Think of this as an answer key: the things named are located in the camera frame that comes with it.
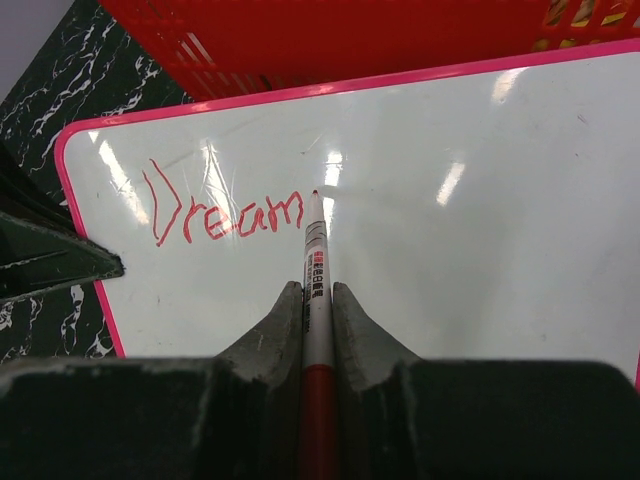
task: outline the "handwritten text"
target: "handwritten text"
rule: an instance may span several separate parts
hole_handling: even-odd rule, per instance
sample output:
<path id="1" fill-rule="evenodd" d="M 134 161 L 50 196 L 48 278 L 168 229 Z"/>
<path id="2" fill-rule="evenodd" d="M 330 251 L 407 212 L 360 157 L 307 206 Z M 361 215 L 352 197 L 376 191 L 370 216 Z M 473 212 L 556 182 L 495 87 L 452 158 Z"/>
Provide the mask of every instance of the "handwritten text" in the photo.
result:
<path id="1" fill-rule="evenodd" d="M 178 222 L 178 216 L 183 211 L 184 204 L 171 183 L 171 180 L 169 180 L 160 169 L 156 161 L 153 159 L 149 159 L 149 161 L 158 173 L 159 181 L 169 188 L 173 201 L 175 202 L 175 204 L 172 202 L 171 208 L 173 208 L 173 211 L 167 224 L 164 225 L 164 227 L 159 226 L 158 211 L 164 207 L 159 205 L 159 198 L 154 184 L 149 179 L 147 173 L 144 170 L 142 171 L 142 176 L 149 186 L 151 197 L 153 198 L 153 224 L 151 231 L 156 239 L 156 245 L 160 247 L 167 239 L 176 222 Z M 231 222 L 229 218 L 231 212 L 224 211 L 218 205 L 209 207 L 202 203 L 196 203 L 195 198 L 191 195 L 189 202 L 186 202 L 188 204 L 188 210 L 185 209 L 186 215 L 182 219 L 182 235 L 188 243 L 192 243 L 192 229 L 198 228 L 199 226 L 204 228 L 204 231 L 212 240 L 218 240 L 232 232 L 237 232 L 240 237 L 248 237 L 258 230 L 270 229 L 275 233 L 278 231 L 279 214 L 281 213 L 284 221 L 290 224 L 291 211 L 295 209 L 295 207 L 297 207 L 297 215 L 295 218 L 296 227 L 300 228 L 304 214 L 304 205 L 300 193 L 293 192 L 286 201 L 278 201 L 275 203 L 267 195 L 265 201 L 267 205 L 266 213 L 264 209 L 256 206 L 256 202 L 251 202 L 240 210 L 237 221 Z"/>

